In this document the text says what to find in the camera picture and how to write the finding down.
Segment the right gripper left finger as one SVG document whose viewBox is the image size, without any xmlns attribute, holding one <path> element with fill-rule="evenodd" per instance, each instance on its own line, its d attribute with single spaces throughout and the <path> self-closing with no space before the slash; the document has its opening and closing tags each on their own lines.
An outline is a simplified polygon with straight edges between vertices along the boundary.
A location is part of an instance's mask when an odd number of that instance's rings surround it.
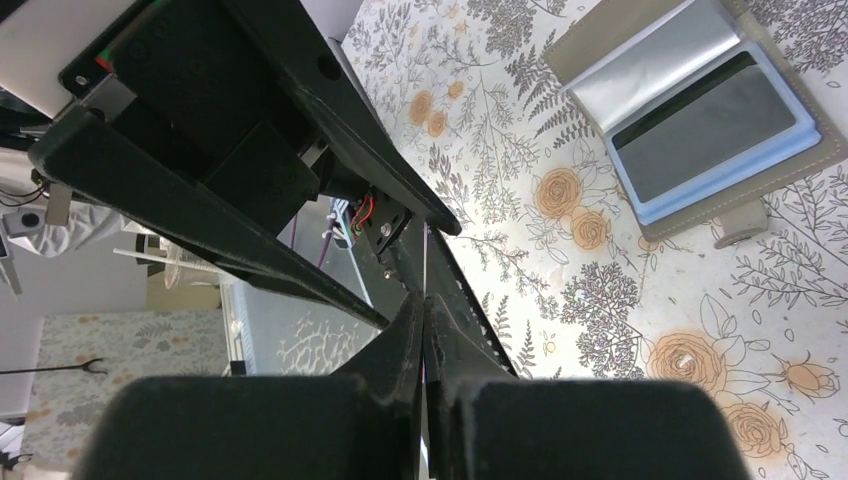
<svg viewBox="0 0 848 480">
<path fill-rule="evenodd" d="M 415 479 L 424 297 L 328 375 L 153 376 L 110 401 L 76 479 Z"/>
</svg>

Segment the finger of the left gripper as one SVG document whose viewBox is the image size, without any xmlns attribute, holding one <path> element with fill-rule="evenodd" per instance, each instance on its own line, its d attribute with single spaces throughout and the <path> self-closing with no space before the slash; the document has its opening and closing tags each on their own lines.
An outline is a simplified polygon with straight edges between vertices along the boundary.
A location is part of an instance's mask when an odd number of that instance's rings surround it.
<svg viewBox="0 0 848 480">
<path fill-rule="evenodd" d="M 246 215 L 72 107 L 28 150 L 50 181 L 161 234 L 249 285 L 322 303 L 383 330 L 388 319 Z"/>
<path fill-rule="evenodd" d="M 226 9 L 281 77 L 283 89 L 321 131 L 335 155 L 369 184 L 448 235 L 459 220 L 393 145 L 299 1 L 226 1 Z"/>
</svg>

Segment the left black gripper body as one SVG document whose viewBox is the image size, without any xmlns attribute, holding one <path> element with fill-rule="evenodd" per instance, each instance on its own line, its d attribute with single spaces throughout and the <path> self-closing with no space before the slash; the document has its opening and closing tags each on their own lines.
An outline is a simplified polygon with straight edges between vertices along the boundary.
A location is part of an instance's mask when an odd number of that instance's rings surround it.
<svg viewBox="0 0 848 480">
<path fill-rule="evenodd" d="M 5 1 L 1 127 L 29 148 L 74 106 L 277 235 L 321 196 L 377 253 L 411 210 L 335 155 L 226 1 Z"/>
</svg>

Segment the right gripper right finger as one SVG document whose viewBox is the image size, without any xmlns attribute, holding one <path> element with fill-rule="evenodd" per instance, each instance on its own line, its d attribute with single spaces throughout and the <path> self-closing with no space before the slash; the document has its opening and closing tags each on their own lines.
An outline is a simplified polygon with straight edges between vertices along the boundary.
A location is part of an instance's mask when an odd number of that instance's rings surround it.
<svg viewBox="0 0 848 480">
<path fill-rule="evenodd" d="M 657 380 L 522 380 L 424 304 L 430 470 L 437 479 L 744 479 L 707 393 Z"/>
</svg>

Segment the grey leather card holder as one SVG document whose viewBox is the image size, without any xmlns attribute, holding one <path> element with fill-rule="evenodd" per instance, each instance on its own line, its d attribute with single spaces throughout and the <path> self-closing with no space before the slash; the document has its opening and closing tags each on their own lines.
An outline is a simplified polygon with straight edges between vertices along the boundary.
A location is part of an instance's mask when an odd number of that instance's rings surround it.
<svg viewBox="0 0 848 480">
<path fill-rule="evenodd" d="M 714 218 L 717 248 L 758 235 L 765 195 L 847 155 L 741 1 L 602 1 L 544 60 L 601 137 L 649 241 Z"/>
</svg>

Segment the black credit card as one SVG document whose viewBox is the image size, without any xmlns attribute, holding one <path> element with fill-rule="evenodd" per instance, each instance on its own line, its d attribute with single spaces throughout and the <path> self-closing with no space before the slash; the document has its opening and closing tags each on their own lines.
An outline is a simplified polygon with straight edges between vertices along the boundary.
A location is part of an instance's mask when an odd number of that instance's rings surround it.
<svg viewBox="0 0 848 480">
<path fill-rule="evenodd" d="M 774 69 L 742 50 L 611 138 L 637 202 L 696 201 L 757 169 L 784 138 L 812 127 Z"/>
</svg>

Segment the floral patterned table mat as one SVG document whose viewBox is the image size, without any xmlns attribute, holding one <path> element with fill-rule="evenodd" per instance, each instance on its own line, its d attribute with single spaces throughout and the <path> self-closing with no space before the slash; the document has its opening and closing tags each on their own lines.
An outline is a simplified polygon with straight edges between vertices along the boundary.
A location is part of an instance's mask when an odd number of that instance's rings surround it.
<svg viewBox="0 0 848 480">
<path fill-rule="evenodd" d="M 847 475 L 847 156 L 647 240 L 543 52 L 589 1 L 366 1 L 343 49 L 392 141 L 454 212 L 454 257 L 525 378 L 674 379 L 726 414 L 754 479 Z"/>
</svg>

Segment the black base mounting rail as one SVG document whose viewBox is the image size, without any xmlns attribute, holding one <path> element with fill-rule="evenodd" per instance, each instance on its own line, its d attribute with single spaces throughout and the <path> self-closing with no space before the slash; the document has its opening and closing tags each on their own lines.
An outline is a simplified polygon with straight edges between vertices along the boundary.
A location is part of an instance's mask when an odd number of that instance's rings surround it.
<svg viewBox="0 0 848 480">
<path fill-rule="evenodd" d="M 441 232 L 414 217 L 388 236 L 378 228 L 376 247 L 376 257 L 392 271 L 392 280 L 406 290 L 441 297 L 460 330 L 503 370 L 517 375 Z"/>
</svg>

